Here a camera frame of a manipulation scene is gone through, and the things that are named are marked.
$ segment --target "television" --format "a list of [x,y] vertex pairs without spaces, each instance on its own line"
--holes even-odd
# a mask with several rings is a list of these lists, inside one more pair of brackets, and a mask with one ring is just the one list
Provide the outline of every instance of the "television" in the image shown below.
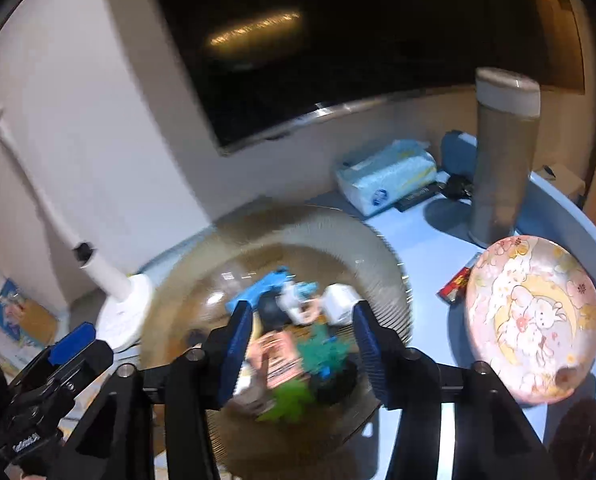
[[[555,66],[537,0],[158,2],[222,153],[420,91],[472,84],[478,66],[584,87],[579,43],[564,72],[562,56]],[[576,43],[571,6],[561,11]]]

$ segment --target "pink plate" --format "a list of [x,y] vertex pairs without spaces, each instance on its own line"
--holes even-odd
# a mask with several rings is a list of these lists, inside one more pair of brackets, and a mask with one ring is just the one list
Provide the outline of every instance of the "pink plate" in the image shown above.
[[476,356],[520,402],[569,397],[596,357],[596,289],[554,242],[512,236],[473,267],[465,324]]

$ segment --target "white toy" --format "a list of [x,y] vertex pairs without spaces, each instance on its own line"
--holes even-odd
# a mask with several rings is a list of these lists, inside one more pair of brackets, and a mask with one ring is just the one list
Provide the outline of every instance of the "white toy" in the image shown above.
[[294,325],[309,325],[318,318],[318,300],[310,300],[308,297],[308,292],[315,287],[316,283],[283,283],[283,291],[277,298],[277,303]]
[[362,299],[351,285],[334,283],[325,289],[320,306],[330,325],[346,326],[351,324],[353,306]]

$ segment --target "red snack package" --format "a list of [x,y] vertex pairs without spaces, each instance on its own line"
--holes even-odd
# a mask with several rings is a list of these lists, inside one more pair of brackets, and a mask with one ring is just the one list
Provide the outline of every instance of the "red snack package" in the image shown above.
[[473,258],[470,259],[469,262],[438,291],[438,296],[446,301],[449,306],[455,305],[464,298],[465,291],[467,290],[467,283],[469,282],[469,276],[481,254],[482,253],[476,253]]

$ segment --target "tissue pack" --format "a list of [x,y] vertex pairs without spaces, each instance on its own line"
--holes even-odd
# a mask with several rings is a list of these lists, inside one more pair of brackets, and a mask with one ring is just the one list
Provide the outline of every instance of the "tissue pack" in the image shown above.
[[340,191],[370,216],[413,190],[435,181],[433,156],[417,140],[394,140],[380,152],[347,161],[335,170]]

